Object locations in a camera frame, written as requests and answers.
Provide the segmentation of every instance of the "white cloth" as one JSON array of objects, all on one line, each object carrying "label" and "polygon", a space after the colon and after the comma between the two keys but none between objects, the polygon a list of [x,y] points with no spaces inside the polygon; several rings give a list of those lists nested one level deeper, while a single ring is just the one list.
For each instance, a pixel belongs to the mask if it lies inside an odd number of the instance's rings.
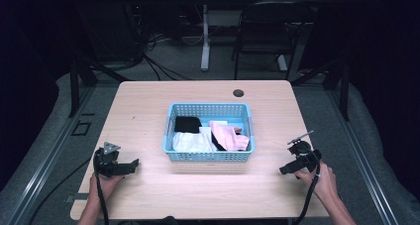
[{"label": "white cloth", "polygon": [[211,128],[200,127],[200,133],[175,133],[172,147],[177,152],[185,153],[211,153],[217,148],[211,142]]}]

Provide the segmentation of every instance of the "office chair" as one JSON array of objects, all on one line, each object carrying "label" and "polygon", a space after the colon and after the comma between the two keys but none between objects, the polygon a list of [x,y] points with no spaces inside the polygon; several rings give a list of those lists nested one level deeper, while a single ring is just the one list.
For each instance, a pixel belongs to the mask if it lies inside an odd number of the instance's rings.
[{"label": "office chair", "polygon": [[238,34],[232,52],[235,79],[238,78],[239,55],[290,56],[285,79],[288,79],[301,27],[311,18],[311,10],[302,3],[257,2],[241,13]]}]

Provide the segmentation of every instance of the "dark background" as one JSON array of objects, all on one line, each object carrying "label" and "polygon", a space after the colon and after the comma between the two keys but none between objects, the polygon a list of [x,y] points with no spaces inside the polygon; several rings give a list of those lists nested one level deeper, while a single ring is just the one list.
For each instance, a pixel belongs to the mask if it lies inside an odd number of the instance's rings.
[{"label": "dark background", "polygon": [[[320,8],[300,68],[317,68],[345,51],[350,53],[351,83],[375,121],[383,155],[399,181],[419,199],[420,15],[414,11],[416,1],[367,0],[367,5],[350,9]],[[130,60],[139,56],[142,46],[130,32],[130,23],[122,21],[126,12],[121,6],[111,7],[105,15],[86,10],[81,17],[72,5],[52,6],[45,0],[0,0],[0,5],[3,188],[52,112],[58,94],[55,81],[69,73],[73,61],[80,56]],[[151,10],[150,21],[176,38],[178,23],[169,28],[166,20],[173,20],[185,6],[173,7]],[[98,13],[101,8],[110,7],[97,7]],[[95,26],[108,27],[95,33],[90,29]],[[118,48],[104,49],[108,45],[99,40],[114,41]]]}]

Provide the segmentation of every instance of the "black cloth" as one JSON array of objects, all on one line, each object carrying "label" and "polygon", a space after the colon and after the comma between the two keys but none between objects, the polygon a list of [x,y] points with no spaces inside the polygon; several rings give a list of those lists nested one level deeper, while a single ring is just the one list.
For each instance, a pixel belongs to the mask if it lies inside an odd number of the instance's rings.
[{"label": "black cloth", "polygon": [[226,151],[226,149],[219,144],[219,142],[217,141],[216,137],[214,137],[213,132],[211,133],[211,142],[214,144],[214,146],[216,146],[218,151]]},{"label": "black cloth", "polygon": [[197,117],[176,117],[175,118],[175,129],[177,133],[200,133],[201,122]]}]

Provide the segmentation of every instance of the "folded clothes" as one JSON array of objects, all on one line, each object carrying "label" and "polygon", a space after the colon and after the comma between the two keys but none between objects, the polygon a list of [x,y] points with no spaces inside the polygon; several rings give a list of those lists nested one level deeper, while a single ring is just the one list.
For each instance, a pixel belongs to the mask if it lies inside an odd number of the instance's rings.
[{"label": "folded clothes", "polygon": [[210,121],[209,125],[217,142],[228,152],[245,151],[250,139],[244,135],[237,135],[241,128],[227,125],[226,121]]},{"label": "folded clothes", "polygon": [[211,153],[217,148],[211,141],[211,128],[199,127],[199,133],[175,133],[172,147],[177,152]]}]

